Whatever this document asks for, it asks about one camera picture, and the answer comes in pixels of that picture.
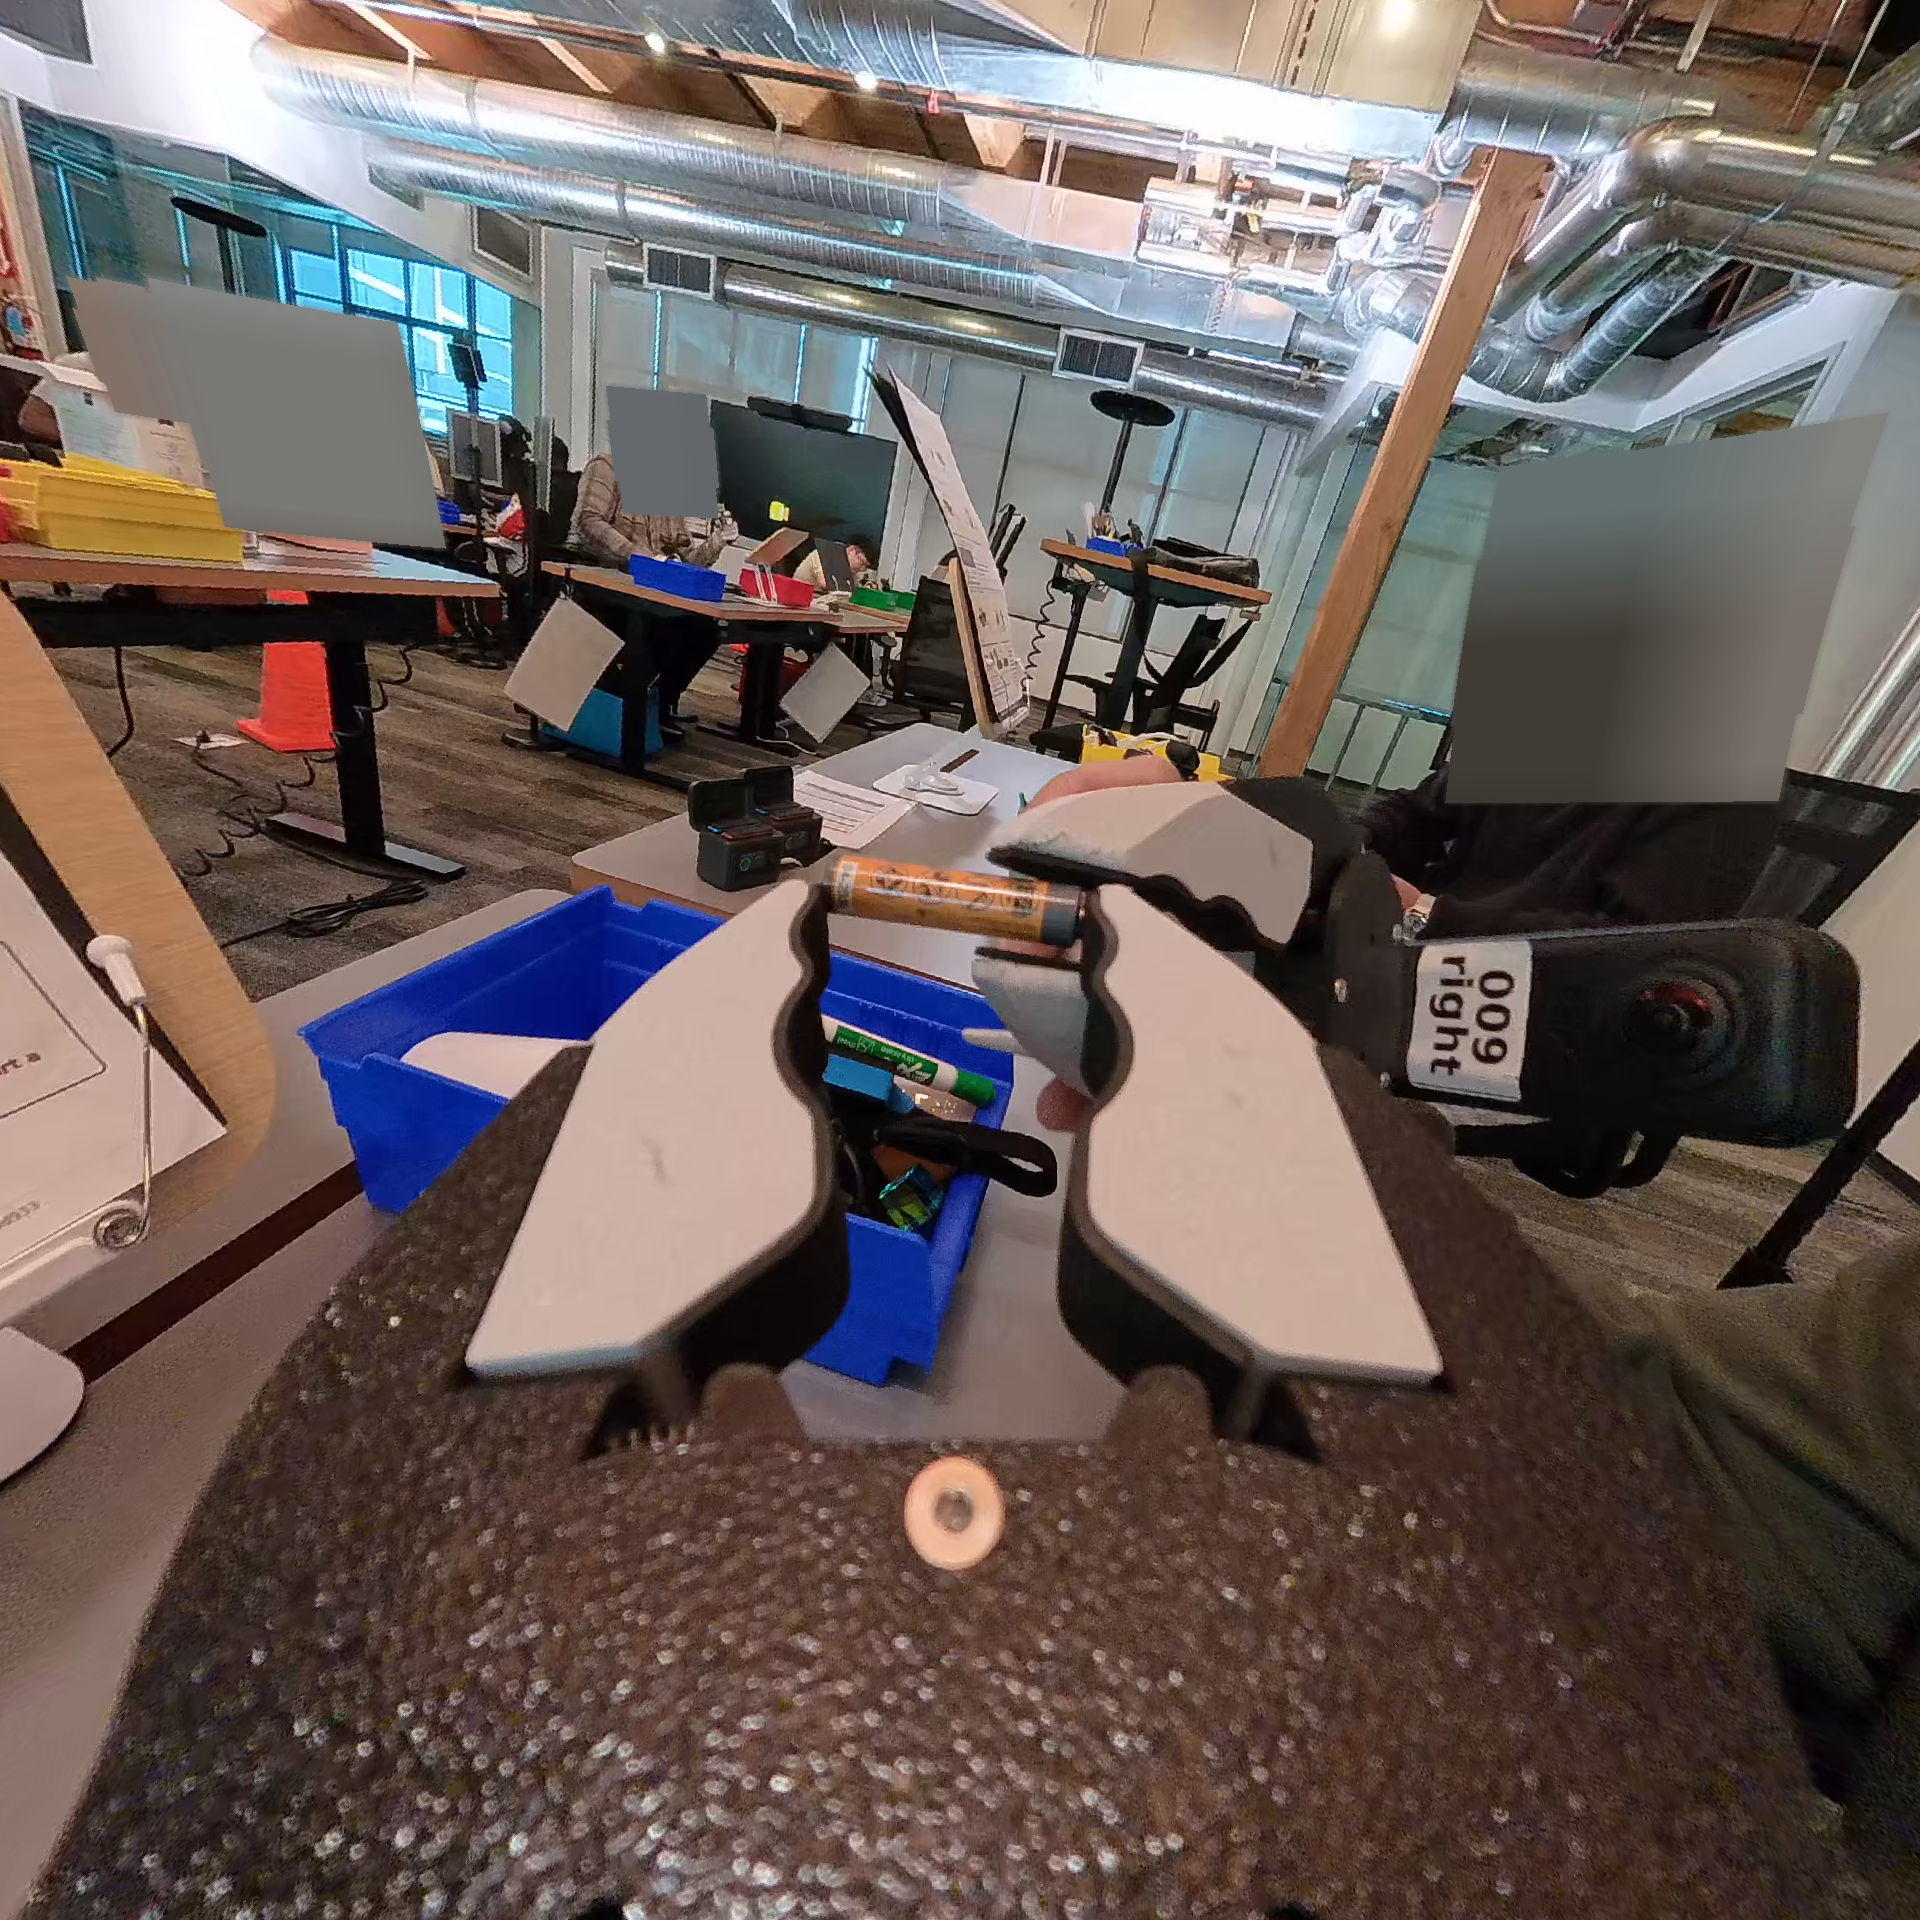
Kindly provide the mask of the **document stand with sheet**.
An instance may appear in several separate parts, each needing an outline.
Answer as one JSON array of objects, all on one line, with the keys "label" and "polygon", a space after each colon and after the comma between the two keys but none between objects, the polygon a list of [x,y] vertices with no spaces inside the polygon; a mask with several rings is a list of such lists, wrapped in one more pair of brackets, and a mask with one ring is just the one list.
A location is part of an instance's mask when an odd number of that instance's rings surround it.
[{"label": "document stand with sheet", "polygon": [[869,381],[949,535],[951,559],[958,566],[949,592],[976,732],[986,737],[1007,736],[1026,720],[1030,667],[1026,648],[1013,638],[986,524],[968,494],[942,415],[890,371],[876,371]]}]

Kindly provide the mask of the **paper sheet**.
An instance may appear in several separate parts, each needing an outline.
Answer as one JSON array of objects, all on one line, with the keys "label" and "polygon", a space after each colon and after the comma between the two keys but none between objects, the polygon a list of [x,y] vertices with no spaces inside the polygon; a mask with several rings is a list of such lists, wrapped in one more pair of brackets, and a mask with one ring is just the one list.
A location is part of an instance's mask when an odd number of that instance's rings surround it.
[{"label": "paper sheet", "polygon": [[869,847],[916,807],[872,785],[831,780],[812,766],[793,773],[793,797],[821,817],[823,840],[842,849]]}]

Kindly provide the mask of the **wooden top work desk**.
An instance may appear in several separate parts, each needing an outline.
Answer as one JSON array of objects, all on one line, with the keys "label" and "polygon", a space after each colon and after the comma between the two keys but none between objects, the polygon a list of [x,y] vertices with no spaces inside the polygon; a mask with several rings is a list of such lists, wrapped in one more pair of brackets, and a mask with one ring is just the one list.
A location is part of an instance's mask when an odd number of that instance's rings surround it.
[{"label": "wooden top work desk", "polygon": [[696,616],[719,631],[722,639],[741,643],[750,648],[748,676],[741,692],[738,723],[733,729],[719,732],[743,745],[768,749],[782,757],[794,757],[799,749],[784,737],[774,737],[768,727],[776,718],[780,669],[772,651],[784,651],[797,644],[799,636],[817,633],[833,639],[840,638],[898,638],[908,629],[908,614],[876,609],[876,608],[784,608],[774,601],[752,593],[733,592],[717,601],[702,596],[684,596],[662,592],[646,582],[636,582],[631,576],[609,566],[576,564],[569,559],[546,559],[538,564],[541,576],[556,580],[569,592],[601,592],[636,604],[644,609],[644,620],[655,622],[664,614]]}]

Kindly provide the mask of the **blue plastic bin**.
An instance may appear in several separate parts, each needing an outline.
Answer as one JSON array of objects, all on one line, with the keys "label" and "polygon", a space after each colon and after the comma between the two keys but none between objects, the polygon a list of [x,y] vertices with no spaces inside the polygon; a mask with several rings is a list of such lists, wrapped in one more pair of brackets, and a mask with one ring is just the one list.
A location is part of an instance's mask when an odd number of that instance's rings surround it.
[{"label": "blue plastic bin", "polygon": [[[533,1076],[508,1068],[497,1093],[482,1085],[480,1068],[415,1062],[423,1044],[444,1036],[529,1040],[544,1064],[552,1047],[589,1043],[716,925],[717,917],[695,907],[631,904],[593,888],[302,1027],[370,1204],[408,1209]],[[986,1173],[954,1165],[925,1221],[853,1212],[847,1305],[806,1358],[869,1384],[900,1368],[925,1371],[986,1188]]]}]

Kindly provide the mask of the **person's right hand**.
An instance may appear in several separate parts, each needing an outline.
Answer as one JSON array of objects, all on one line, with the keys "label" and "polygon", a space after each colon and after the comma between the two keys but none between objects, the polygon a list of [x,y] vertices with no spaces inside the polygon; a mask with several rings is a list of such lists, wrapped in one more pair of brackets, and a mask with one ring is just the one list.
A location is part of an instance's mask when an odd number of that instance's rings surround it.
[{"label": "person's right hand", "polygon": [[[1109,789],[1152,785],[1152,784],[1188,784],[1180,767],[1158,755],[1136,755],[1128,759],[1084,761],[1062,775],[1048,780],[1040,792],[1029,801],[1038,808],[1058,799],[1069,799],[1084,792]],[[1084,1110],[1087,1096],[1077,1093],[1065,1081],[1048,1081],[1038,1100],[1040,1126],[1050,1133],[1068,1133]]]}]

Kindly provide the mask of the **black office chair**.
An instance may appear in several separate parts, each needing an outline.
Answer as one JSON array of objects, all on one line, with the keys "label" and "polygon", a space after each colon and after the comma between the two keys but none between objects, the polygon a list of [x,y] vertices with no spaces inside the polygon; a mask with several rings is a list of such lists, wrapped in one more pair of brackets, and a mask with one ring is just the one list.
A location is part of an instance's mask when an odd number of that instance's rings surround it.
[{"label": "black office chair", "polygon": [[890,695],[898,707],[920,720],[952,713],[961,727],[973,725],[961,636],[952,609],[952,589],[942,573],[918,580],[908,625],[898,638],[890,667]]}]

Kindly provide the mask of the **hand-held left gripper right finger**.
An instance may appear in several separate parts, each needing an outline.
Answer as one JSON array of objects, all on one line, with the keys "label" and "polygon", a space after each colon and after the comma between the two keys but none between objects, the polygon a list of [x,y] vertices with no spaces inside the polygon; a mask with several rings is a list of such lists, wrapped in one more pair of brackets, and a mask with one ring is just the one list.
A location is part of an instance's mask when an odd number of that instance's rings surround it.
[{"label": "hand-held left gripper right finger", "polygon": [[1185,1368],[1218,1421],[1290,1421],[1297,1380],[1445,1379],[1297,1016],[1172,917],[1103,887],[1084,929],[1087,1112],[1058,1307],[1113,1379]]}]

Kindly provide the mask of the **orange traffic cone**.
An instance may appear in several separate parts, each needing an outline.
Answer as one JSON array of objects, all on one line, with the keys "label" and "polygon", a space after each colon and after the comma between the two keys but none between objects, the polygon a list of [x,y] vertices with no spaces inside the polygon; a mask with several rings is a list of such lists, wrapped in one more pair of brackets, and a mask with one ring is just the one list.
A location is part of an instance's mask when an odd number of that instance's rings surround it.
[{"label": "orange traffic cone", "polygon": [[319,631],[300,625],[260,648],[255,711],[232,723],[239,737],[274,755],[333,751],[326,646]]}]

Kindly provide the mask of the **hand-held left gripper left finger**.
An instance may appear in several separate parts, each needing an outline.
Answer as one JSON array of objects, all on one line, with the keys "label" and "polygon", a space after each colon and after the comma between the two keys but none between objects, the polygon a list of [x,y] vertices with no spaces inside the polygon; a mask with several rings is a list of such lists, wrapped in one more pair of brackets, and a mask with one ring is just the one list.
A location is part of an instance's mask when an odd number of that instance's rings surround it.
[{"label": "hand-held left gripper left finger", "polygon": [[823,888],[786,880],[599,1029],[470,1333],[477,1380],[782,1371],[850,1291]]}]

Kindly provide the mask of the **black monitor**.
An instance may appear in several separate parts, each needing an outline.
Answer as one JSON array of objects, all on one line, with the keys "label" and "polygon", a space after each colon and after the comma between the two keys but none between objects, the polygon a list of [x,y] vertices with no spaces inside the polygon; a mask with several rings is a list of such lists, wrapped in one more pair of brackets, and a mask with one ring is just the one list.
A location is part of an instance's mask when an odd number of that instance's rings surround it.
[{"label": "black monitor", "polygon": [[880,557],[895,441],[710,399],[717,494],[748,540],[802,529]]}]

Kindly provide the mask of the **stack of yellow trays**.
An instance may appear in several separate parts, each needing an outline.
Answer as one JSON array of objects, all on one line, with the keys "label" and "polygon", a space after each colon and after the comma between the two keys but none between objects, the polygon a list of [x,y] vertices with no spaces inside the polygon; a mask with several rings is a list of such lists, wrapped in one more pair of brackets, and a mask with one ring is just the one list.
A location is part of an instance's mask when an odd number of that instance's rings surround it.
[{"label": "stack of yellow trays", "polygon": [[78,457],[1,461],[6,536],[63,553],[236,564],[247,536],[216,495],[169,475]]}]

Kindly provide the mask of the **white stand base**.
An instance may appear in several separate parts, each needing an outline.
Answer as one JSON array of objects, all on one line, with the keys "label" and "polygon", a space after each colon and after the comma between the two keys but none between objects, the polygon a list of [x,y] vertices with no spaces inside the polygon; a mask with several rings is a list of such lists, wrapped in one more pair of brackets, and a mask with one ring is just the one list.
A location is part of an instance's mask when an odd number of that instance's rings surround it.
[{"label": "white stand base", "polygon": [[16,1328],[1,1328],[1,1480],[41,1459],[78,1419],[82,1368]]}]

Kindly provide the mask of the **wooden post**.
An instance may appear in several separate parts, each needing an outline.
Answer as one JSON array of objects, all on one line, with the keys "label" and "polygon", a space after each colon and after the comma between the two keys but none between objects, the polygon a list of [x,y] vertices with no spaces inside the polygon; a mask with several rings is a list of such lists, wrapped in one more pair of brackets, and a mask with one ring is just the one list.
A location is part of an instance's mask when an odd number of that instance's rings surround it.
[{"label": "wooden post", "polygon": [[1535,213],[1549,169],[1543,156],[1487,153],[1456,249],[1428,304],[1407,376],[1384,423],[1376,461],[1265,732],[1256,763],[1258,776],[1296,776],[1306,766],[1399,551],[1456,384],[1474,357],[1505,263]]}]

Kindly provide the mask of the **blue box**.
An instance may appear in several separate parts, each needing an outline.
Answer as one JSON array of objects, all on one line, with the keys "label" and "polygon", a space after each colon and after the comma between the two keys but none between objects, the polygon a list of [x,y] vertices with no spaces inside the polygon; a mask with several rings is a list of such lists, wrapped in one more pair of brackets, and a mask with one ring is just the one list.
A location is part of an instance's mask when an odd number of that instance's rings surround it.
[{"label": "blue box", "polygon": [[[662,751],[662,733],[657,727],[657,687],[646,687],[641,713],[641,757],[652,759]],[[588,751],[609,761],[622,761],[625,733],[625,707],[620,695],[606,687],[593,687],[584,695],[569,727],[541,723],[541,736],[557,741],[564,749]]]}]

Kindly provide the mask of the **instruction sheet on stand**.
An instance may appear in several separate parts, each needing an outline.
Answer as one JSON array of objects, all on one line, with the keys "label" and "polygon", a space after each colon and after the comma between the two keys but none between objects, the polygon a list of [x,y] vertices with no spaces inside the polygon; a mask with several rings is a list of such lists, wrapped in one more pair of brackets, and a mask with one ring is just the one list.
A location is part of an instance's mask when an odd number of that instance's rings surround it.
[{"label": "instruction sheet on stand", "polygon": [[224,1136],[154,1177],[145,1239],[5,1286],[5,1326],[65,1352],[165,1284],[161,1237],[214,1203],[268,1140],[272,1043],[174,863],[153,840],[29,624],[1,609],[5,860],[70,935],[119,932],[158,993],[165,1057],[210,1096]]}]

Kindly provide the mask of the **green marker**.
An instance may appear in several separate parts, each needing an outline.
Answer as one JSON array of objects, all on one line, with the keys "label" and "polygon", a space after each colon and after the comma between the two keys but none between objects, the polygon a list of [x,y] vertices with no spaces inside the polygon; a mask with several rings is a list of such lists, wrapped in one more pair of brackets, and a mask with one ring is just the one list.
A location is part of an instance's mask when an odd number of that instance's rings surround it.
[{"label": "green marker", "polygon": [[884,1069],[909,1085],[952,1094],[973,1108],[986,1108],[998,1096],[998,1083],[992,1076],[887,1040],[833,1014],[823,1014],[823,1037],[828,1049]]}]

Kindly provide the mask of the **black floor lamp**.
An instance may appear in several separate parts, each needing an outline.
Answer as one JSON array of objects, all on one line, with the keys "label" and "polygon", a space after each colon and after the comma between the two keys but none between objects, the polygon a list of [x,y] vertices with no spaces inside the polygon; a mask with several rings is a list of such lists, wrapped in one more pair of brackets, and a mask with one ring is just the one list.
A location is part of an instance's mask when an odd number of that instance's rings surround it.
[{"label": "black floor lamp", "polygon": [[1130,389],[1103,389],[1090,395],[1095,412],[1118,424],[1118,439],[1110,455],[1109,475],[1103,489],[1098,494],[1095,513],[1090,518],[1090,532],[1097,536],[1113,536],[1113,500],[1119,489],[1121,468],[1127,461],[1127,452],[1130,445],[1133,433],[1144,429],[1162,429],[1172,424],[1177,414],[1162,399],[1153,399],[1150,395],[1140,395]]},{"label": "black floor lamp", "polygon": [[228,296],[241,296],[247,293],[241,244],[265,246],[272,239],[268,225],[244,213],[186,193],[170,193],[170,208],[182,224],[196,224],[212,236],[224,289]]}]

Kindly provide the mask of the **orange black battery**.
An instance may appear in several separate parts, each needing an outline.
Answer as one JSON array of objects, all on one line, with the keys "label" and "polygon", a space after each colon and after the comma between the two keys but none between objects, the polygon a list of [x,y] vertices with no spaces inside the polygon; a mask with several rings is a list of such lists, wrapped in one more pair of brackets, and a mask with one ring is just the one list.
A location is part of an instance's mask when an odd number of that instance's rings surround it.
[{"label": "orange black battery", "polygon": [[876,854],[837,856],[823,885],[837,913],[1050,950],[1077,941],[1087,902],[1072,885]]}]

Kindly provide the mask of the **grey hanging panel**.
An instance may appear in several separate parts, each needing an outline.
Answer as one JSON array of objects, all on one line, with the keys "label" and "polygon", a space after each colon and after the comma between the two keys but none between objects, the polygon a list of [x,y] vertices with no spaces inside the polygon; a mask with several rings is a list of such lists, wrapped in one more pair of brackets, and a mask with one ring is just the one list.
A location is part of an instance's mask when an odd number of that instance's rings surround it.
[{"label": "grey hanging panel", "polygon": [[504,697],[550,729],[572,729],[623,638],[578,596],[560,596],[541,614],[511,667]]},{"label": "grey hanging panel", "polygon": [[780,697],[780,713],[809,747],[823,747],[869,695],[872,673],[838,643],[828,643]]}]

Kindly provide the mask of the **wooden top standing desk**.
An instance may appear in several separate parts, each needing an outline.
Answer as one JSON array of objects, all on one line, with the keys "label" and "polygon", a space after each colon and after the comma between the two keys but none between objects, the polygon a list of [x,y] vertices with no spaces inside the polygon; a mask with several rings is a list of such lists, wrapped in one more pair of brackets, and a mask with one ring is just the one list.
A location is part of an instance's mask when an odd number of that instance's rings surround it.
[{"label": "wooden top standing desk", "polygon": [[381,549],[360,555],[260,536],[255,553],[232,564],[6,542],[1,580],[5,588],[103,589],[96,604],[57,593],[24,605],[26,624],[48,648],[255,648],[270,643],[317,643],[326,669],[337,816],[317,817],[281,801],[249,822],[287,847],[354,872],[429,881],[463,876],[461,862],[389,836],[368,644],[432,643],[437,605],[492,605],[500,596],[492,579]]}]

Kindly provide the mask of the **silver ventilation ducts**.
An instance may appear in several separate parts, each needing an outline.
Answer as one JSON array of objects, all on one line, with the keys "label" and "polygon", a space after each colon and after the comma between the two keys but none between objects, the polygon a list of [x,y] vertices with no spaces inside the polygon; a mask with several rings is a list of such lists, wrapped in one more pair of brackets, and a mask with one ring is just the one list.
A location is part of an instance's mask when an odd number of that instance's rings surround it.
[{"label": "silver ventilation ducts", "polygon": [[1471,160],[1557,187],[1466,364],[1522,401],[1592,390],[1720,267],[1914,293],[1914,54],[1802,133],[1679,71],[1479,36],[1481,5],[391,5],[461,41],[695,67],[756,119],[492,80],[456,54],[265,32],[270,101],[374,139],[398,199],[583,231],[710,232],[1022,313],[1341,360],[1414,341]]}]

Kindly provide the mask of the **black pole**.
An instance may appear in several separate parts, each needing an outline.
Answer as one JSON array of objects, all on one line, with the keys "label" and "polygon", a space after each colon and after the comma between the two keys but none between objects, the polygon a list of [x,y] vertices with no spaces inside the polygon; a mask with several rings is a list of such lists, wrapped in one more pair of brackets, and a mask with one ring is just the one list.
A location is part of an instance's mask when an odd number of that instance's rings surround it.
[{"label": "black pole", "polygon": [[1791,1283],[1791,1256],[1813,1227],[1837,1203],[1847,1184],[1881,1150],[1884,1137],[1918,1100],[1918,1044],[1893,1068],[1885,1083],[1862,1104],[1799,1192],[1722,1272],[1719,1288],[1756,1288]]}]

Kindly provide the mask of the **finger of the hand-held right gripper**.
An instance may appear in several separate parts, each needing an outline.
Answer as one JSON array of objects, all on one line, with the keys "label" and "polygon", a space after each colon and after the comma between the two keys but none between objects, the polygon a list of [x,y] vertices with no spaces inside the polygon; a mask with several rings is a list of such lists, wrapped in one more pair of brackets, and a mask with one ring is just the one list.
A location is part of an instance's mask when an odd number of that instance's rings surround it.
[{"label": "finger of the hand-held right gripper", "polygon": [[1222,950],[1289,945],[1312,895],[1312,838],[1225,784],[1114,784],[1034,805],[989,862],[1093,888],[1118,885]]},{"label": "finger of the hand-held right gripper", "polygon": [[970,979],[1022,1054],[1068,1088],[1106,1085],[1106,1011],[1077,950],[976,950]]}]

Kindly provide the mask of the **black frame standing desk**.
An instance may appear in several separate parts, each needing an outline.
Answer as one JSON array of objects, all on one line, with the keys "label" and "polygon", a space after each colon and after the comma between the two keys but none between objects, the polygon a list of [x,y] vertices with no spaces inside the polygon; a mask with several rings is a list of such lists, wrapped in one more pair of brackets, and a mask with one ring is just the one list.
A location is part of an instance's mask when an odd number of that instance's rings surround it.
[{"label": "black frame standing desk", "polygon": [[1062,654],[1045,701],[1041,729],[1054,729],[1058,723],[1062,687],[1069,678],[1068,665],[1072,662],[1072,646],[1084,624],[1090,584],[1114,589],[1128,608],[1114,669],[1095,703],[1095,720],[1103,729],[1114,729],[1133,715],[1136,692],[1144,672],[1144,644],[1162,608],[1236,608],[1238,612],[1256,614],[1270,601],[1270,593],[1256,584],[1230,582],[1191,566],[1158,564],[1142,549],[1119,553],[1102,547],[1041,540],[1040,551],[1054,559],[1048,584],[1062,588],[1072,598]]}]

